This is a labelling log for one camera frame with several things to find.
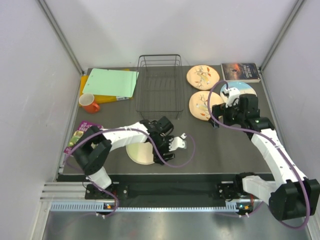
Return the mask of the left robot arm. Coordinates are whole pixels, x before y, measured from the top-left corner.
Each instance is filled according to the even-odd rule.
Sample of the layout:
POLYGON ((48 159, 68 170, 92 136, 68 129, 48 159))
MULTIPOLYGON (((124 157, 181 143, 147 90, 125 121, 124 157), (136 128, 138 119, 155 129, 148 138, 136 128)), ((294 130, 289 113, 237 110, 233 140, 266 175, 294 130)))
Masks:
POLYGON ((163 165, 175 157, 170 153, 173 129, 174 125, 165 116, 159 120, 143 119, 130 126, 108 130, 91 126, 71 149, 71 155, 84 175, 97 185, 97 194, 106 199, 114 191, 112 180, 104 168, 109 153, 131 144, 154 143, 151 152, 153 161, 163 165))

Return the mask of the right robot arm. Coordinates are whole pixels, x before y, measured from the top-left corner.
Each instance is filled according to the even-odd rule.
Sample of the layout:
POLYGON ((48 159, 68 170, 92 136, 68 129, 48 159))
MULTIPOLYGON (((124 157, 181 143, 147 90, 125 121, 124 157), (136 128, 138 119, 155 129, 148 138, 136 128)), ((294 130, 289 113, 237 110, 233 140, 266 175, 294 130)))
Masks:
POLYGON ((241 94, 235 88, 224 90, 226 102, 213 105, 212 124, 219 127, 216 118, 223 118, 223 126, 247 134, 259 150, 274 178, 274 183, 246 172, 236 176, 233 192, 239 198, 252 194, 265 202, 278 221, 313 216, 320 196, 320 184, 308 179, 299 170, 281 144, 269 118, 260 116, 259 100, 255 94, 241 94))

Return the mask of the cream plate with sprig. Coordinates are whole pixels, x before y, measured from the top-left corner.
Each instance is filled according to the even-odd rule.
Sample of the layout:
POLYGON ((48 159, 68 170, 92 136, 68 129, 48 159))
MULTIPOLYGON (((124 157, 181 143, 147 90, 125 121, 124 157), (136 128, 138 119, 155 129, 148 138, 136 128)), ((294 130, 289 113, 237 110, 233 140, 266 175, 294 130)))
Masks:
POLYGON ((133 143, 126 146, 128 157, 140 165, 154 164, 153 146, 150 142, 133 143))

